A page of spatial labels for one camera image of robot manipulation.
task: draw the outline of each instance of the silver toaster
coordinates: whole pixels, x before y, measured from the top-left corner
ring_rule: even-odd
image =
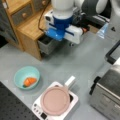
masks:
[[[120,58],[91,87],[90,105],[111,120],[120,120]]]

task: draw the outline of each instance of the pot handle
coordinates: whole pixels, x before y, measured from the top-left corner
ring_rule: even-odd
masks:
[[[68,89],[75,83],[75,77],[71,76],[64,86],[66,86]]]
[[[120,40],[112,47],[112,49],[105,55],[105,59],[107,62],[109,62],[110,64],[114,64],[115,63],[115,59],[113,57],[111,57],[111,54],[119,47],[120,45]]]

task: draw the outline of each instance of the gray countertop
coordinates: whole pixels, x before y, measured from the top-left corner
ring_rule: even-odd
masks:
[[[39,95],[54,81],[62,84],[71,76],[76,77],[76,83],[71,91],[78,95],[80,106],[71,120],[107,120],[89,104],[89,91],[97,75],[104,75],[110,68],[104,56],[114,45],[112,41],[103,40],[88,32],[80,45],[69,47],[61,44],[50,56],[38,61],[26,52],[7,44],[0,49],[0,80],[30,109]],[[13,82],[15,73],[24,66],[34,66],[41,78],[35,89],[23,91]]]

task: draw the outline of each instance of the orange food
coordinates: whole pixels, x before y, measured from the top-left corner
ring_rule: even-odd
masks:
[[[37,81],[36,78],[28,77],[28,78],[25,79],[23,85],[24,85],[25,87],[29,87],[30,85],[34,84],[36,81]]]
[[[86,33],[88,30],[86,28],[82,28],[83,32]]]

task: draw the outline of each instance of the teal bowl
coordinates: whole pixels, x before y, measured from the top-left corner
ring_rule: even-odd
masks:
[[[24,87],[23,86],[24,80],[28,77],[34,77],[37,79],[37,81],[29,87]],[[21,68],[20,70],[16,72],[14,76],[15,85],[18,88],[23,89],[23,90],[30,90],[30,89],[35,88],[39,80],[40,80],[40,72],[35,67],[32,67],[32,66],[26,66],[26,67]]]

